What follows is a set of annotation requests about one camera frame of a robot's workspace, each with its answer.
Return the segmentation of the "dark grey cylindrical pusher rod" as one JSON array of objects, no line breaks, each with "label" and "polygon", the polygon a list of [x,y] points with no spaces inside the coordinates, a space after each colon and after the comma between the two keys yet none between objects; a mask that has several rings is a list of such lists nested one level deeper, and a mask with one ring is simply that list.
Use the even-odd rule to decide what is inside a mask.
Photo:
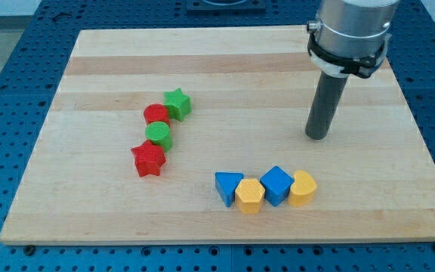
[{"label": "dark grey cylindrical pusher rod", "polygon": [[321,72],[305,127],[309,138],[322,140],[328,134],[347,80]]}]

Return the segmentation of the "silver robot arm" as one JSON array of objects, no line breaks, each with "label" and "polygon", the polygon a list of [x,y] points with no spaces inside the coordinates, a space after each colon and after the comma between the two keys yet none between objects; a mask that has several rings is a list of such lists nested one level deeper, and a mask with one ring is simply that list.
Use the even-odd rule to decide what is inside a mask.
[{"label": "silver robot arm", "polygon": [[398,0],[323,0],[307,23],[307,52],[321,74],[305,127],[322,140],[328,134],[348,77],[368,79],[387,55]]}]

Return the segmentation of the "dark robot base mount plate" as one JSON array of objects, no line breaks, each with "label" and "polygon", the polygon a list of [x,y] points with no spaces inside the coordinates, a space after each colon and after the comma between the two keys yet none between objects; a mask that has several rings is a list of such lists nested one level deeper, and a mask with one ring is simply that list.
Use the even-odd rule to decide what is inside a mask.
[{"label": "dark robot base mount plate", "polygon": [[187,14],[203,14],[205,12],[262,12],[266,11],[265,0],[186,0]]}]

